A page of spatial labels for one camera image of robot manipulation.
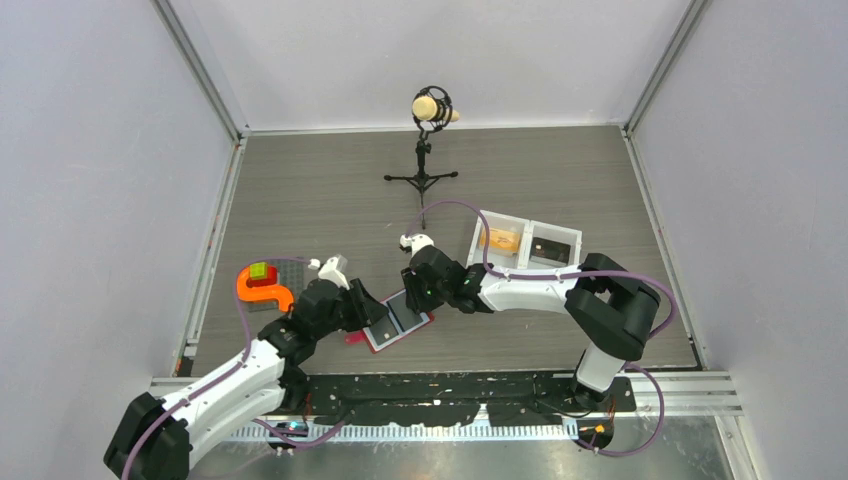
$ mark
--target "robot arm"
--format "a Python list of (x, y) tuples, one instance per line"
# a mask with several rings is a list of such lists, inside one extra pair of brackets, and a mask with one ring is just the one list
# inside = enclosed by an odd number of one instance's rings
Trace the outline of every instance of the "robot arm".
[[(642, 358), (659, 308), (659, 295), (644, 283), (615, 277), (561, 280), (510, 279), (518, 271), (492, 270), (482, 264), (463, 267), (435, 247), (426, 235), (401, 237), (401, 249), (412, 254), (401, 272), (407, 303), (416, 312), (431, 312), (444, 303), (463, 313), (512, 309), (570, 314), (591, 340), (574, 375), (575, 400), (594, 409), (606, 399), (615, 375), (626, 362)], [(589, 254), (578, 266), (521, 270), (522, 275), (560, 277), (569, 273), (624, 268), (601, 254)], [(597, 295), (609, 292), (607, 300)]]
[(292, 310), (259, 332), (249, 357), (232, 375), (220, 380), (241, 363), (243, 352), (160, 400), (149, 393), (133, 400), (104, 456), (109, 469), (120, 477), (141, 434), (168, 409), (204, 387), (208, 391), (176, 410), (154, 431), (135, 458), (130, 478), (184, 479), (212, 447), (251, 419), (280, 407), (294, 410), (303, 405), (309, 384), (299, 365), (312, 356), (317, 342), (336, 330), (361, 330), (388, 313), (359, 279), (345, 277), (346, 264), (340, 255), (324, 263), (318, 279), (301, 292)]

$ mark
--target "purple cable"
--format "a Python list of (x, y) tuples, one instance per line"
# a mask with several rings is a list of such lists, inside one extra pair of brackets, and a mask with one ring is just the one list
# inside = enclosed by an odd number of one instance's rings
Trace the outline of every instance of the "purple cable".
[[(474, 211), (474, 213), (477, 214), (477, 216), (480, 218), (480, 221), (483, 223), (483, 228), (486, 230), (486, 238), (490, 238), (491, 232), (489, 230), (489, 222), (486, 220), (486, 216), (483, 215), (483, 212), (481, 212), (479, 208), (475, 207), (474, 205), (471, 205), (470, 203), (464, 202), (462, 200), (440, 200), (438, 202), (431, 203), (430, 205), (427, 205), (426, 207), (424, 207), (424, 209), (422, 209), (420, 212), (418, 212), (418, 215), (416, 215), (415, 218), (412, 220), (412, 222), (409, 224), (409, 226), (406, 229), (406, 236), (408, 237), (408, 236), (412, 235), (412, 231), (415, 230), (415, 227), (418, 225), (418, 219), (421, 218), (421, 216), (424, 215), (424, 213), (426, 213), (427, 210), (430, 210), (431, 208), (433, 208), (435, 206), (443, 205), (443, 204), (447, 204), (447, 203), (462, 205), (462, 206), (468, 207), (469, 209)], [(656, 289), (662, 291), (663, 294), (665, 294), (665, 296), (668, 297), (669, 303), (671, 305), (670, 311), (668, 313), (668, 317), (666, 317), (666, 319), (663, 320), (663, 322), (661, 324), (659, 324), (659, 326), (657, 326), (657, 328), (651, 330), (651, 333), (648, 335), (648, 339), (654, 338), (658, 333), (660, 333), (666, 327), (668, 327), (669, 324), (671, 324), (671, 322), (677, 316), (677, 312), (679, 310), (678, 306), (677, 306), (677, 300), (675, 300), (674, 293), (671, 291), (670, 288), (663, 285), (661, 282), (654, 280), (653, 278), (651, 278), (647, 275), (642, 275), (640, 273), (624, 272), (624, 271), (620, 271), (620, 270), (598, 270), (598, 271), (594, 271), (594, 272), (566, 273), (566, 274), (560, 275), (559, 277), (557, 277), (556, 275), (522, 275), (522, 274), (518, 274), (518, 273), (515, 273), (515, 274), (510, 273), (509, 276), (507, 276), (507, 275), (505, 275), (501, 272), (496, 272), (495, 270), (492, 269), (492, 267), (489, 266), (489, 242), (485, 242), (483, 244), (483, 268), (486, 269), (487, 273), (494, 275), (498, 278), (511, 278), (511, 279), (515, 279), (515, 280), (569, 280), (569, 279), (573, 279), (573, 278), (587, 278), (587, 277), (621, 277), (621, 278), (631, 278), (633, 280), (639, 280), (639, 281), (645, 282), (645, 283), (651, 285), (652, 287), (655, 287)]]
[(262, 425), (262, 427), (265, 430), (268, 430), (268, 432), (270, 432), (271, 435), (279, 438), (284, 443), (291, 445), (292, 447), (296, 447), (298, 450), (306, 450), (306, 449), (309, 449), (309, 448), (317, 447), (318, 445), (325, 443), (327, 440), (333, 438), (333, 436), (335, 434), (339, 433), (339, 430), (341, 430), (342, 427), (344, 426), (344, 420), (342, 420), (341, 422), (333, 425), (333, 428), (327, 430), (327, 432), (324, 435), (321, 435), (320, 437), (316, 438), (315, 440), (312, 440), (311, 442), (295, 442), (294, 440), (291, 440), (289, 437), (287, 437), (283, 432), (272, 427), (268, 422), (266, 422), (264, 420), (259, 420), (257, 418), (255, 420), (253, 420), (253, 423), (256, 423), (258, 425)]
[[(250, 266), (258, 262), (268, 262), (274, 260), (289, 260), (292, 262), (300, 262), (306, 264), (309, 263), (309, 260), (301, 257), (268, 257), (253, 260), (246, 266)], [(159, 428), (159, 426), (165, 422), (165, 419), (173, 415), (177, 410), (188, 405), (191, 400), (194, 400), (203, 393), (207, 392), (209, 389), (228, 379), (232, 374), (236, 373), (250, 357), (250, 343), (253, 341), (253, 334), (250, 333), (250, 324), (247, 323), (247, 314), (244, 311), (244, 306), (241, 304), (241, 301), (238, 298), (238, 275), (239, 273), (241, 273), (241, 270), (243, 270), (243, 268), (239, 269), (238, 273), (236, 273), (236, 281), (233, 282), (233, 299), (235, 299), (236, 310), (238, 311), (239, 317), (241, 318), (241, 326), (244, 329), (245, 345), (244, 351), (241, 355), (241, 360), (239, 360), (238, 363), (233, 365), (232, 368), (222, 373), (219, 377), (211, 380), (203, 387), (198, 388), (196, 391), (192, 392), (187, 399), (182, 399), (177, 402), (173, 407), (169, 408), (165, 413), (160, 415), (159, 418), (154, 420), (153, 423), (151, 423), (150, 426), (147, 427), (147, 430), (145, 430), (144, 433), (142, 433), (141, 436), (138, 437), (138, 440), (135, 442), (135, 445), (133, 445), (133, 448), (130, 450), (130, 454), (127, 455), (127, 461), (124, 463), (124, 470), (121, 472), (121, 480), (129, 480), (130, 471), (132, 470), (133, 462), (135, 462), (135, 457), (138, 456), (138, 452), (141, 450), (141, 447), (144, 445), (144, 442), (146, 442), (150, 438), (154, 430)]]
[[(288, 445), (291, 445), (293, 447), (297, 447), (298, 450), (306, 450), (306, 449), (309, 449), (309, 448), (312, 448), (312, 447), (317, 447), (318, 445), (329, 440), (333, 435), (339, 433), (339, 430), (341, 430), (342, 427), (344, 426), (344, 421), (342, 421), (342, 422), (337, 423), (335, 426), (333, 426), (333, 428), (328, 430), (324, 435), (321, 435), (320, 437), (318, 437), (317, 439), (315, 439), (311, 442), (295, 442), (295, 441), (290, 440), (288, 437), (285, 436), (285, 434), (283, 434), (282, 432), (280, 432), (279, 430), (277, 430), (276, 428), (272, 427), (271, 425), (269, 425), (268, 423), (266, 423), (262, 420), (256, 419), (253, 422), (261, 425), (263, 428), (268, 430), (271, 433), (271, 435), (274, 435), (275, 437), (279, 438), (280, 440), (287, 443)], [(239, 467), (237, 467), (236, 469), (234, 469), (230, 472), (227, 472), (227, 473), (224, 473), (224, 474), (221, 474), (221, 475), (211, 475), (211, 476), (197, 475), (197, 478), (205, 478), (206, 480), (218, 480), (218, 479), (222, 479), (222, 478), (229, 478), (229, 477), (232, 477), (233, 475), (235, 475), (237, 473), (241, 473), (242, 471), (244, 471), (246, 468), (250, 467), (254, 463), (262, 460), (265, 457), (270, 457), (271, 455), (274, 455), (273, 451), (268, 452), (268, 453), (263, 453), (262, 455), (257, 455), (255, 457), (251, 458), (250, 460), (242, 463)]]
[[(617, 452), (617, 451), (614, 451), (614, 450), (604, 450), (602, 448), (598, 449), (599, 454), (606, 455), (607, 457), (629, 457), (630, 455), (636, 455), (637, 453), (643, 452), (645, 449), (650, 447), (651, 444), (653, 444), (654, 441), (657, 439), (657, 437), (660, 435), (660, 430), (662, 430), (663, 422), (665, 422), (665, 398), (663, 398), (662, 389), (660, 388), (660, 384), (659, 384), (659, 382), (657, 382), (657, 379), (654, 378), (654, 376), (651, 375), (647, 370), (640, 367), (639, 365), (636, 365), (635, 363), (628, 363), (627, 365), (624, 366), (624, 368), (631, 368), (633, 370), (636, 370), (637, 372), (639, 372), (642, 375), (644, 375), (645, 377), (647, 377), (648, 380), (650, 380), (651, 383), (654, 384), (654, 388), (657, 389), (657, 396), (660, 399), (660, 416), (659, 416), (659, 419), (657, 420), (657, 428), (654, 430), (653, 435), (651, 435), (651, 438), (649, 438), (645, 443), (643, 443), (641, 447), (635, 448), (633, 450), (626, 450), (626, 451), (623, 451), (623, 452)], [(589, 449), (589, 450), (595, 449), (595, 447), (593, 446), (594, 443), (595, 443), (595, 436), (594, 435), (592, 436), (592, 440), (589, 443), (586, 443), (583, 440), (577, 439), (578, 445), (580, 445), (583, 448)]]

